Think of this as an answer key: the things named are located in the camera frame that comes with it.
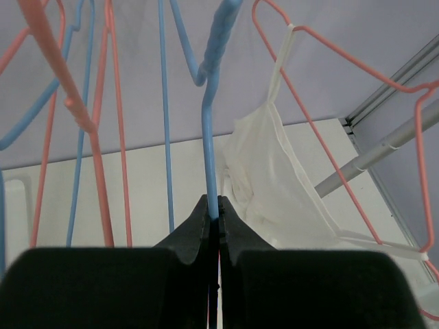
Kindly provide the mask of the pink hanger of white top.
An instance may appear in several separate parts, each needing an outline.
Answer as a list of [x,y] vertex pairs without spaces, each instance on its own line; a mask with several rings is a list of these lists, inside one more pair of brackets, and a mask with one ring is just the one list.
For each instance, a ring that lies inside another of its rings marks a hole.
[[424,254],[431,252],[434,256],[437,256],[438,225],[434,223],[434,219],[438,217],[438,196],[430,195],[429,192],[432,187],[438,187],[438,178],[435,177],[432,183],[427,181],[426,148],[423,134],[431,127],[438,127],[438,81],[425,82],[416,86],[412,82],[426,74],[432,66],[438,65],[438,39],[432,39],[392,77],[385,77],[347,54],[326,38],[318,35],[309,27],[300,25],[296,26],[293,31],[307,32],[345,60],[382,82],[380,88],[347,117],[342,119],[344,126],[348,127],[354,134],[362,130],[370,130],[373,123],[371,118],[378,112],[384,111],[388,107],[388,102],[393,102],[402,95],[420,94],[414,104],[414,114],[411,119],[396,127],[377,141],[373,147],[347,162],[343,167],[336,167],[335,173],[319,183],[316,189],[322,196],[325,196],[340,186],[346,187],[349,180],[373,168],[378,162],[386,160],[405,144],[415,143],[415,161],[419,169],[420,193],[423,201],[427,235],[426,243],[421,245],[420,252]]

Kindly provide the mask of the pink wire hanger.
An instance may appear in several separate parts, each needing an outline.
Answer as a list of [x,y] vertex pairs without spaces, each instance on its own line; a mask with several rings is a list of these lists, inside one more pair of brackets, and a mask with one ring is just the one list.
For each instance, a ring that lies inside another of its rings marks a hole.
[[[58,36],[58,46],[61,48],[64,42],[64,32],[66,27],[66,17],[62,1],[56,1],[58,4],[59,17],[60,17],[60,31]],[[1,57],[1,74],[4,72],[6,67],[9,65],[12,58],[16,55],[20,46],[23,44],[27,36],[31,34],[30,28],[26,27],[23,29],[17,37],[14,39],[12,44],[8,47],[6,52]],[[45,130],[45,139],[43,144],[43,152],[41,158],[40,175],[38,181],[38,192],[36,196],[36,204],[34,210],[34,218],[32,220],[32,233],[29,238],[29,246],[36,247],[38,239],[38,229],[40,224],[40,212],[43,200],[43,191],[45,187],[45,176],[47,171],[48,159],[49,159],[49,148],[51,143],[51,135],[54,123],[54,113],[56,108],[57,99],[57,86],[54,84],[49,85],[50,88],[43,92],[43,100],[38,99],[36,101],[36,106],[32,107],[25,116],[1,139],[1,151],[9,147],[30,125],[30,123],[35,119],[35,117],[40,113],[43,106],[49,101],[49,114],[47,117],[47,124]]]

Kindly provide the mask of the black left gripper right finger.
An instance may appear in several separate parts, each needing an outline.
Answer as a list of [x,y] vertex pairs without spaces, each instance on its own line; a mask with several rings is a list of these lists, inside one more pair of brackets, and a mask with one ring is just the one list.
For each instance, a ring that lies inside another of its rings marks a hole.
[[386,254],[277,250],[219,203],[225,328],[424,328],[410,287]]

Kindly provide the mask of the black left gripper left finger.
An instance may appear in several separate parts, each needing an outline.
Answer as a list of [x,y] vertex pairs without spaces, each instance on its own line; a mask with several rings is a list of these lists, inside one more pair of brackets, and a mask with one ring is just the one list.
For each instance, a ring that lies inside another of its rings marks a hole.
[[2,328],[206,328],[210,224],[201,197],[152,247],[45,247],[1,283]]

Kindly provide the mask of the blue hanger of brown top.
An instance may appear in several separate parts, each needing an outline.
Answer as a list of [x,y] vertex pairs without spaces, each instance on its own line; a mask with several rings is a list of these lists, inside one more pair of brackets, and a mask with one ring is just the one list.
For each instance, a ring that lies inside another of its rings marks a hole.
[[[206,44],[204,58],[201,64],[196,62],[193,49],[189,42],[177,1],[171,1],[171,10],[178,37],[185,56],[189,73],[196,86],[206,86],[202,100],[202,143],[204,153],[204,169],[208,212],[212,220],[219,217],[217,201],[217,180],[215,171],[215,155],[213,144],[213,101],[219,86],[220,64],[226,50],[227,42],[239,13],[241,1],[222,1],[215,11],[209,39]],[[165,15],[163,2],[158,2],[158,24],[161,51],[161,86],[163,98],[163,122],[165,135],[165,168],[167,178],[167,206],[169,231],[175,229],[174,199],[171,172],[171,143],[169,124],[169,98],[167,85],[167,58],[165,48]]]

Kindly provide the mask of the white tank top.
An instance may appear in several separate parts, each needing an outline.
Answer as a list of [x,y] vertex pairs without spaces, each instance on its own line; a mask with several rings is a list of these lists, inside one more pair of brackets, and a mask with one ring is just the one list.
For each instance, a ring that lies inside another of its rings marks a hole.
[[415,137],[429,232],[427,244],[417,250],[381,240],[348,185],[347,175],[335,164],[339,183],[350,195],[370,234],[343,231],[333,220],[322,201],[321,192],[312,186],[297,159],[274,104],[281,84],[283,63],[291,50],[294,33],[300,29],[293,24],[287,26],[281,49],[275,57],[267,99],[254,112],[235,122],[235,130],[223,148],[235,199],[245,208],[247,220],[267,222],[282,228],[284,236],[301,247],[309,247],[317,242],[335,245],[338,241],[346,241],[428,263],[427,252],[434,244],[434,231],[424,161],[420,111],[423,100],[419,99],[415,107]]

